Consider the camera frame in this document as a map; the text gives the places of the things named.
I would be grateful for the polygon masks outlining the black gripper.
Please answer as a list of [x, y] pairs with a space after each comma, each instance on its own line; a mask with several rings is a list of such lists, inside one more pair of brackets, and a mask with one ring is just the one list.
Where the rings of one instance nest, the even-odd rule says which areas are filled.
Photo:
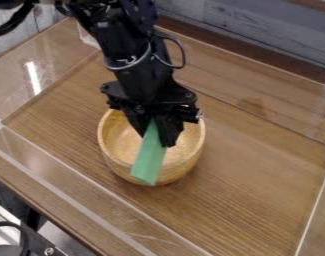
[[100, 87], [109, 107], [124, 113], [140, 137], [155, 119], [161, 146], [173, 147], [183, 122], [197, 122], [199, 108], [195, 94], [172, 77], [169, 55], [161, 51], [104, 60], [116, 78]]

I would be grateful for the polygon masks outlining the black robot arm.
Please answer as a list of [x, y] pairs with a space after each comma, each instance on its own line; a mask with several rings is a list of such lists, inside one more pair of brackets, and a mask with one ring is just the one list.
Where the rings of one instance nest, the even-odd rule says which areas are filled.
[[124, 113], [137, 134], [155, 124], [160, 144], [172, 147], [199, 109], [196, 95], [172, 77], [179, 67], [164, 44], [172, 37], [155, 28], [153, 0], [55, 0], [53, 5], [100, 47], [115, 76], [100, 86], [108, 106]]

